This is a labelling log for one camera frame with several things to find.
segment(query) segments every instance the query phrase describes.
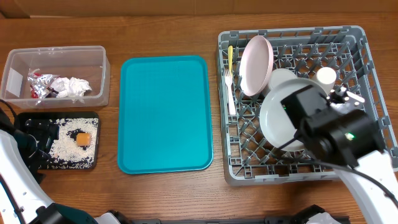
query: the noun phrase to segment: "yellow utensil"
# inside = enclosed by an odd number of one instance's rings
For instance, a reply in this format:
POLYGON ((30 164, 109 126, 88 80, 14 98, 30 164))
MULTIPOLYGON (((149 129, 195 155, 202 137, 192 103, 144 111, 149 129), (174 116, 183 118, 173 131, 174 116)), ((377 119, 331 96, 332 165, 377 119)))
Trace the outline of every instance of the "yellow utensil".
POLYGON ((229 46, 228 47, 228 66, 229 66, 229 71, 232 73, 232 57, 234 55, 233 53, 233 47, 229 46))

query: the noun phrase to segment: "wooden table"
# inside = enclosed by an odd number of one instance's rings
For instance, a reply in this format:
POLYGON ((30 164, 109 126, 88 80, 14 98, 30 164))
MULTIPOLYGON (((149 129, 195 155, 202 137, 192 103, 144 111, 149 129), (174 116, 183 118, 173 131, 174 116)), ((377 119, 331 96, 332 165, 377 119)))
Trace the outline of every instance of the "wooden table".
POLYGON ((317 204, 333 215, 349 215, 353 223, 364 223, 357 204, 340 181, 253 187, 230 187, 225 182, 216 84, 217 36, 224 30, 362 26, 398 133, 398 98, 394 90, 398 85, 396 24, 398 14, 391 13, 6 19, 0 21, 0 67, 4 67, 12 49, 73 45, 102 45, 106 49, 111 63, 109 105, 62 109, 94 110, 99 114, 103 124, 98 163, 94 170, 45 171, 47 177, 41 187, 57 203, 85 210, 92 216, 115 209, 129 218, 162 220, 263 218, 292 215, 317 204), (200 55, 206 60, 214 161, 200 172, 127 175, 116 162, 120 68, 132 57, 161 55, 200 55))

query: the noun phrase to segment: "blue tray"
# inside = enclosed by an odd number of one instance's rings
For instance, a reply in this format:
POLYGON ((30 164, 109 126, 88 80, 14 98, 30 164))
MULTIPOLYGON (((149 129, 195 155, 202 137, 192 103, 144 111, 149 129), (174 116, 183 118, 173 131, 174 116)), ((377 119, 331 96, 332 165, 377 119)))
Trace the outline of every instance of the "blue tray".
POLYGON ((127 174, 206 169, 213 137, 206 62, 132 58, 121 69, 118 164, 127 174))

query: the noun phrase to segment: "clear plastic bin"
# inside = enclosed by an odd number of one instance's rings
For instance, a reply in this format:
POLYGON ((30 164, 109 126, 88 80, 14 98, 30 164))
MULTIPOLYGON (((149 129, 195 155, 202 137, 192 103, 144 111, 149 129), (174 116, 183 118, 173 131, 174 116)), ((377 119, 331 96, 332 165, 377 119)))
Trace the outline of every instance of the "clear plastic bin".
POLYGON ((104 106, 109 100, 111 67, 102 46, 15 49, 7 58, 0 98, 22 109, 104 106), (27 81, 29 70, 87 80, 92 88, 82 97, 35 99, 27 81))

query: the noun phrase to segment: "gray dish rack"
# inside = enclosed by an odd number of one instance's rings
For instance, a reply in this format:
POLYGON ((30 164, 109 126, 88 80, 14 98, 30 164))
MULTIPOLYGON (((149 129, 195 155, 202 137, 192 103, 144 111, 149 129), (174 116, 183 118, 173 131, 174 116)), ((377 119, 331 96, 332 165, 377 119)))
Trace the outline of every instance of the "gray dish rack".
MULTIPOLYGON (((274 51, 274 69, 287 68, 298 77, 310 78, 319 68, 336 70, 337 85, 362 96, 362 108, 377 121, 398 170, 398 145, 364 30, 358 26, 311 27, 226 31, 218 36, 218 93, 221 108, 221 135, 224 177, 230 185, 281 184, 302 180, 332 180, 330 169, 309 164, 289 164, 270 156, 273 150, 262 135, 259 112, 264 95, 246 96, 241 88, 239 66, 247 43, 262 35, 274 51), (228 46, 233 46, 233 98, 236 115, 228 114, 228 94, 224 71, 228 69, 228 46)), ((285 152, 284 156, 308 159, 304 151, 285 152)))

